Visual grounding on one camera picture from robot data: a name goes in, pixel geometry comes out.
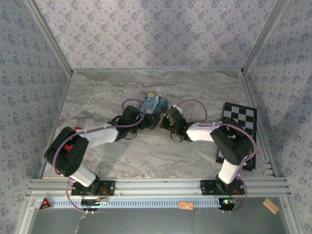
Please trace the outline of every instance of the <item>red triangle sticker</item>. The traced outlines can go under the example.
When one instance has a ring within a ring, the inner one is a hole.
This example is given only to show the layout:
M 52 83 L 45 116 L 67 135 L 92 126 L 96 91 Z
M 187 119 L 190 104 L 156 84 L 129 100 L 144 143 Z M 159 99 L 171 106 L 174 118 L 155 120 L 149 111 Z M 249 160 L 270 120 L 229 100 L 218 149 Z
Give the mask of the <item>red triangle sticker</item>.
M 39 207 L 39 211 L 41 210 L 45 210 L 45 209 L 49 209 L 49 208 L 52 208 L 52 204 L 51 202 L 49 201 L 49 199 L 45 196 L 40 207 Z

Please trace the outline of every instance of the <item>warning sticker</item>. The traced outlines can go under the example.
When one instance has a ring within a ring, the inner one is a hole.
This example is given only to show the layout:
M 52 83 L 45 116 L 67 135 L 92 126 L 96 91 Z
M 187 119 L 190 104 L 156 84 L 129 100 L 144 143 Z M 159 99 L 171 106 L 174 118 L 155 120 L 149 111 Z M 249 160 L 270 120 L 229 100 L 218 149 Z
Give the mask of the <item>warning sticker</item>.
M 45 209 L 48 209 L 48 208 L 52 208 L 52 204 L 51 202 L 49 201 L 49 199 L 45 196 L 40 207 L 39 207 L 39 211 L 42 211 L 42 210 L 45 210 Z
M 193 203 L 191 201 L 180 201 L 179 202 L 179 209 L 192 210 L 193 209 Z

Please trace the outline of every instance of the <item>metal bracket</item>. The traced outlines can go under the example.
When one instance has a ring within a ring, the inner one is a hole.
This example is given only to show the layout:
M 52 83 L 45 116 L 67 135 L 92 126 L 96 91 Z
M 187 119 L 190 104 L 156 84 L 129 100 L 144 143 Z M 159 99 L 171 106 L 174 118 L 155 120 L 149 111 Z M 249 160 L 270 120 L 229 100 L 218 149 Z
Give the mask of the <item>metal bracket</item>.
M 220 192 L 218 190 L 215 179 L 201 180 L 200 188 L 201 188 L 202 195 L 229 195 L 231 196 L 231 195 L 238 195 L 237 191 L 239 192 L 239 195 L 245 194 L 244 185 L 242 181 L 239 179 L 234 180 L 234 182 L 231 185 L 229 185 L 225 193 Z
M 108 196 L 113 196 L 115 191 L 114 180 L 100 180 L 98 184 L 99 188 L 106 189 Z M 84 187 L 80 183 L 74 183 L 72 188 L 72 196 L 103 196 L 105 192 L 97 189 L 94 193 L 90 194 L 88 188 Z

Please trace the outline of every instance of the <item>enclosure wall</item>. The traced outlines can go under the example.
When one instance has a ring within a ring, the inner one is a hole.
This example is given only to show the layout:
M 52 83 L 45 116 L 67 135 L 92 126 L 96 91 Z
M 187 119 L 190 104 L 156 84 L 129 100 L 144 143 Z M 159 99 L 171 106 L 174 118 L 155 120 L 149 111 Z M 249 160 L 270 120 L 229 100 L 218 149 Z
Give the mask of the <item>enclosure wall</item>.
M 71 68 L 242 67 L 275 0 L 36 0 Z
M 14 231 L 67 81 L 22 0 L 0 3 L 0 233 Z
M 312 233 L 312 3 L 293 0 L 247 74 L 272 156 Z

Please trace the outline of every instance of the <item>glass panel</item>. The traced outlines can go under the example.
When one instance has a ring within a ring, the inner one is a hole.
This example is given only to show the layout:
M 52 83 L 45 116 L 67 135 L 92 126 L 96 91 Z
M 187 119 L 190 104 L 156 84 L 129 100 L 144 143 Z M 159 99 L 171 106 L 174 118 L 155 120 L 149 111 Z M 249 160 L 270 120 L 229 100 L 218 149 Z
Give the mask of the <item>glass panel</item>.
M 262 204 L 264 198 L 248 198 L 232 214 L 216 208 L 101 209 L 94 215 L 68 208 L 36 210 L 29 234 L 288 234 L 279 199 L 270 200 L 280 209 L 277 214 Z

